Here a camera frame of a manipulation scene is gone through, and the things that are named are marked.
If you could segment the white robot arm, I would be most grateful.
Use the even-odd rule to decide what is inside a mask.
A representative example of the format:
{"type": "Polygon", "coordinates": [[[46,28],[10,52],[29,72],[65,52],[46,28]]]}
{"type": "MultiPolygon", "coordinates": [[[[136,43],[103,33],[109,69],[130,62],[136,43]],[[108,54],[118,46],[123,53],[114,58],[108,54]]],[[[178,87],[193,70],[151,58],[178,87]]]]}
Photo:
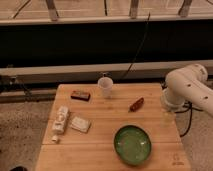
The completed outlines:
{"type": "Polygon", "coordinates": [[[208,72],[203,65],[191,64],[166,75],[166,88],[161,103],[168,111],[175,111],[186,101],[213,115],[213,90],[206,86],[208,72]]]}

